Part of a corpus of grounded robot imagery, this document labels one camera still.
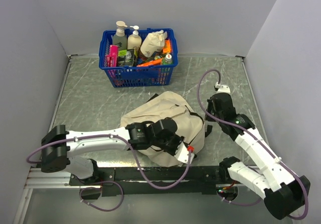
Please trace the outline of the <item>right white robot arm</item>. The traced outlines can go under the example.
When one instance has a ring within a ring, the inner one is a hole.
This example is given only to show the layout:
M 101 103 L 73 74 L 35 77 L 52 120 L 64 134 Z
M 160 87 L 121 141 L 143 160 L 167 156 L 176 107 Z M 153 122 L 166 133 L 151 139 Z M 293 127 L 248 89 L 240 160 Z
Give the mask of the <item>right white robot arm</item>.
M 264 201 L 276 219 L 292 217 L 301 207 L 304 207 L 303 214 L 294 219 L 304 219 L 309 208 L 310 181 L 289 169 L 266 144 L 253 122 L 236 112 L 230 93 L 219 91 L 207 102 L 206 119 L 217 122 L 259 169 L 256 172 L 236 157 L 229 157 L 220 163 L 220 179 L 225 183 L 235 180 L 248 187 Z

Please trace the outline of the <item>beige canvas backpack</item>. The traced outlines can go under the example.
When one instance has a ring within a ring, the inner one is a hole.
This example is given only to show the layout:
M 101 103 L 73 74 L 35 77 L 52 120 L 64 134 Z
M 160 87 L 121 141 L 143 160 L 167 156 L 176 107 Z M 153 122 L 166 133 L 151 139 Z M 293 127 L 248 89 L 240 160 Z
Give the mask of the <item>beige canvas backpack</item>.
M 194 148 L 193 153 L 198 154 L 205 143 L 205 122 L 182 96 L 174 92 L 166 91 L 156 95 L 148 102 L 123 115 L 120 126 L 125 127 L 128 124 L 144 121 L 155 123 L 167 117 L 176 122 L 178 126 L 176 134 L 183 136 L 184 142 Z

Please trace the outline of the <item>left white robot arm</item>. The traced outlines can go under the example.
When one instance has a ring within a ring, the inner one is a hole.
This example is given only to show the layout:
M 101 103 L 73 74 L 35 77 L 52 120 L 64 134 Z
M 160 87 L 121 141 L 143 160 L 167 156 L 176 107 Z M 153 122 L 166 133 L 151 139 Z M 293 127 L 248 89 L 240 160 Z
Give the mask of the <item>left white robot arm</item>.
M 83 154 L 105 150 L 147 150 L 150 147 L 170 154 L 179 163 L 187 163 L 189 152 L 183 143 L 184 138 L 176 134 L 177 130 L 178 126 L 171 118 L 95 132 L 67 131 L 65 125 L 57 125 L 41 141 L 41 171 L 65 170 L 92 185 L 100 179 L 97 163 L 83 158 Z

